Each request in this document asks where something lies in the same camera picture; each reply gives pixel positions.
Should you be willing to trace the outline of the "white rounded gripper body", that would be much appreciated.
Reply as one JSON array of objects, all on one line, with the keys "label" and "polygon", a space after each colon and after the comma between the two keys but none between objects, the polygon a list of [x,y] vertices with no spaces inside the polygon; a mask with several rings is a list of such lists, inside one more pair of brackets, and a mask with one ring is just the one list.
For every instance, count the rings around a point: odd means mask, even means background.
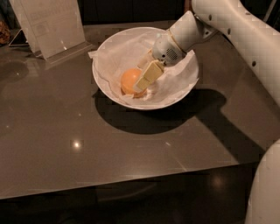
[{"label": "white rounded gripper body", "polygon": [[165,66],[175,66],[186,56],[169,34],[161,34],[156,39],[151,52],[152,56]]}]

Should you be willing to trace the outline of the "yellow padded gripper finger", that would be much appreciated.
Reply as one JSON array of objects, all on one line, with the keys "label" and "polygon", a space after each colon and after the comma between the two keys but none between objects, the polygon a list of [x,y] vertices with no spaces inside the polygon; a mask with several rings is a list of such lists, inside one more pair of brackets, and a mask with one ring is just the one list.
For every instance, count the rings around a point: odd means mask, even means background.
[{"label": "yellow padded gripper finger", "polygon": [[144,91],[164,73],[164,70],[165,66],[160,61],[157,59],[153,60],[141,72],[139,78],[133,86],[133,89],[137,93]]},{"label": "yellow padded gripper finger", "polygon": [[140,69],[144,69],[147,65],[149,65],[154,60],[152,55],[152,50],[149,50],[138,62],[137,67]]}]

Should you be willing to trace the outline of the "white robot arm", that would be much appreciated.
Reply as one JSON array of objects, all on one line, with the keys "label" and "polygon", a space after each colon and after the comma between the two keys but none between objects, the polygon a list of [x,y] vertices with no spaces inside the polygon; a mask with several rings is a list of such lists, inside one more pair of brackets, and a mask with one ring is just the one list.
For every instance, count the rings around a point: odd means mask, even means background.
[{"label": "white robot arm", "polygon": [[[192,10],[155,41],[139,61],[143,70],[134,85],[144,91],[178,64],[198,43],[216,32],[224,34],[280,106],[280,32],[252,15],[240,0],[192,0]],[[280,140],[274,142],[257,166],[245,224],[280,223]]]}]

